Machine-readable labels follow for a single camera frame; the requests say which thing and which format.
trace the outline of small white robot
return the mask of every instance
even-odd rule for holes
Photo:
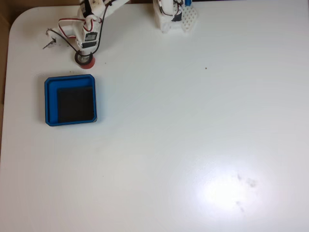
[[[76,63],[84,69],[92,68],[95,64],[93,55],[100,46],[105,17],[128,1],[80,0],[77,16],[61,18],[57,28],[47,30],[46,34],[52,41],[46,47],[64,40],[74,49]],[[177,28],[189,31],[197,19],[197,12],[191,5],[191,0],[185,0],[185,3],[183,0],[154,0],[154,13],[163,33]],[[67,40],[70,38],[75,38],[78,49]]]

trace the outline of blue component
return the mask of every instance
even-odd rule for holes
[[[93,109],[90,106],[88,111],[91,111],[93,118],[91,120],[78,120],[78,121],[65,121],[59,122],[59,90],[69,90],[74,92],[75,89],[90,89],[92,91],[92,96],[90,94],[91,104],[93,99]],[[87,123],[95,122],[97,120],[97,105],[96,105],[96,88],[95,88],[95,79],[92,75],[74,75],[74,76],[59,76],[59,77],[50,77],[45,81],[45,122],[49,126],[60,126],[68,124],[78,124],[78,123]]]
[[[191,0],[184,0],[184,4],[186,6],[191,6],[192,1]]]

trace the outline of stain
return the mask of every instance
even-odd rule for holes
[[[243,209],[242,205],[241,205],[241,202],[235,202],[236,205],[238,206],[238,208],[241,210],[241,212],[245,212],[245,210]]]
[[[248,179],[246,180],[246,184],[249,185],[251,188],[255,188],[255,187],[257,186],[257,181],[248,178]]]
[[[238,173],[237,174],[237,179],[239,180],[239,181],[242,181],[242,177],[241,177],[241,175]]]

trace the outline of black ring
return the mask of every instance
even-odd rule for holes
[[[90,64],[91,61],[92,61],[92,58],[93,58],[93,55],[92,53],[89,54],[89,59],[86,61],[86,62],[80,62],[79,59],[78,59],[78,55],[80,54],[80,50],[78,50],[76,53],[75,53],[75,62],[78,63],[79,65],[87,65],[87,64]]]

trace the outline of red wire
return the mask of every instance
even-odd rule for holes
[[[61,19],[59,19],[59,21],[58,21],[58,26],[59,26],[59,29],[61,30],[61,32],[62,32],[62,34],[66,37],[66,38],[76,38],[76,36],[74,36],[74,35],[72,35],[72,36],[67,36],[66,34],[65,34],[65,32],[64,32],[64,30],[62,29],[62,27],[61,27],[61,25],[60,25],[60,22],[61,21],[64,21],[64,20],[68,20],[68,21],[81,21],[81,22],[84,22],[84,24],[85,24],[85,20],[84,19],[80,19],[80,18],[61,18]],[[88,31],[88,32],[91,32],[92,30],[93,30],[93,19],[91,19],[91,28],[90,28],[90,30],[88,30],[88,28],[86,28],[84,25],[83,25],[83,28],[86,30],[86,31]]]

